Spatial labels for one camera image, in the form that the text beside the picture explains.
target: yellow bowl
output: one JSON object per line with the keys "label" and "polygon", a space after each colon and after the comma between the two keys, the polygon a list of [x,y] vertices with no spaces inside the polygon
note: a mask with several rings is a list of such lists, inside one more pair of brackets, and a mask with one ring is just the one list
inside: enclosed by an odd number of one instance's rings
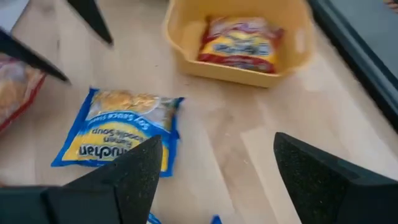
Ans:
{"label": "yellow bowl", "polygon": [[[197,61],[207,16],[259,16],[285,29],[277,51],[277,73],[261,73]],[[182,73],[272,87],[310,60],[312,18],[304,0],[171,0],[165,34]]]}

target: ramen package in bowl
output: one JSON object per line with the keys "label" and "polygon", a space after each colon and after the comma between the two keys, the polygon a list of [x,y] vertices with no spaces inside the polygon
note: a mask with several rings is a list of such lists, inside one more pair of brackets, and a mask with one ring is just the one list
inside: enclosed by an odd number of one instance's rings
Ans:
{"label": "ramen package in bowl", "polygon": [[32,104],[44,78],[40,70],[0,53],[0,131]]}
{"label": "ramen package in bowl", "polygon": [[160,176],[172,176],[179,139],[176,113],[182,100],[90,89],[52,166],[101,166],[159,134],[163,143]]}
{"label": "ramen package in bowl", "polygon": [[198,60],[275,73],[283,33],[261,17],[209,17]]}

